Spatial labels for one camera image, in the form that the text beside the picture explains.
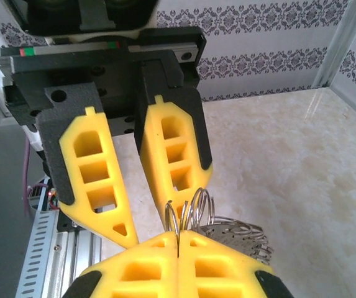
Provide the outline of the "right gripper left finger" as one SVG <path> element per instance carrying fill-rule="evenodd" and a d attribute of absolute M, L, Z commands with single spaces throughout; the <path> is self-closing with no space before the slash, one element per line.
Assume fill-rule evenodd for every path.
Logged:
<path fill-rule="evenodd" d="M 86 268 L 64 297 L 178 297 L 178 244 L 174 232 Z"/>

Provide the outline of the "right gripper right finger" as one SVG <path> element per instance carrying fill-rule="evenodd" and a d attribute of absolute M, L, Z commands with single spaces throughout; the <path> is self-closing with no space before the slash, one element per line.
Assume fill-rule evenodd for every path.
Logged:
<path fill-rule="evenodd" d="M 196 232 L 180 233 L 178 297 L 292 297 L 265 265 Z"/>

